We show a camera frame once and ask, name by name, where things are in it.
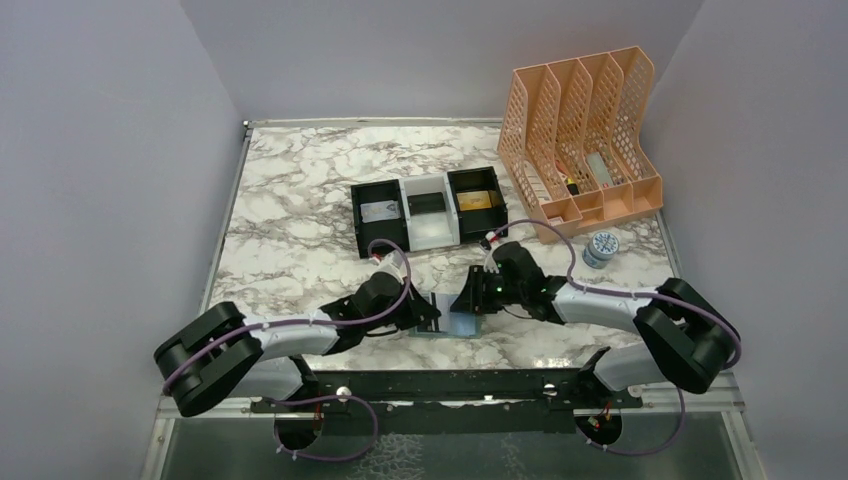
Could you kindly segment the silver white credit card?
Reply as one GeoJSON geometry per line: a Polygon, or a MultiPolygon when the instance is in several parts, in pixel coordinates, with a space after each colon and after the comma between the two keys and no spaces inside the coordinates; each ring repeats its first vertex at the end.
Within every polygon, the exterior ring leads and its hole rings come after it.
{"type": "Polygon", "coordinates": [[[431,304],[439,310],[439,316],[431,323],[431,330],[439,334],[461,335],[465,332],[467,318],[461,312],[451,310],[456,295],[431,292],[431,304]]]}

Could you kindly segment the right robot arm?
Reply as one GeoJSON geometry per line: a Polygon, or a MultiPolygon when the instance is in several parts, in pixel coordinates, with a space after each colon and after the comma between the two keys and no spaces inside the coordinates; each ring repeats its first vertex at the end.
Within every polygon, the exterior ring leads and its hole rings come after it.
{"type": "Polygon", "coordinates": [[[578,370],[572,391],[589,406],[600,407],[631,386],[658,382],[703,394],[739,359],[737,330],[682,279],[669,278],[655,289],[594,287],[545,274],[517,242],[490,254],[492,266],[470,267],[451,311],[489,315],[518,305],[541,322],[590,324],[640,337],[638,344],[601,348],[578,370]]]}

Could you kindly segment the green card holder wallet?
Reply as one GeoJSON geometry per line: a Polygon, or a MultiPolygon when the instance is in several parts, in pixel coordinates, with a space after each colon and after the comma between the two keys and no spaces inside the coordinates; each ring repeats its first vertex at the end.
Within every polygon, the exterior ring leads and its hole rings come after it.
{"type": "Polygon", "coordinates": [[[461,339],[481,336],[481,317],[450,310],[458,299],[457,294],[426,292],[424,298],[439,310],[440,316],[410,329],[410,336],[461,339]]]}

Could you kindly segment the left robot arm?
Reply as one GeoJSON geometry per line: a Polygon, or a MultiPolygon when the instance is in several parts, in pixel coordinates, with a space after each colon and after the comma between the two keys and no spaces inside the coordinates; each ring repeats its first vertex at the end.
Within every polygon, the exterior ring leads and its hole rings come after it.
{"type": "Polygon", "coordinates": [[[303,356],[345,352],[372,330],[408,330],[440,315],[410,281],[377,272],[353,294],[311,314],[249,318],[222,301],[165,340],[153,359],[164,394],[184,417],[209,411],[235,391],[253,395],[244,379],[263,362],[272,365],[279,401],[298,411],[313,401],[315,387],[303,356]]]}

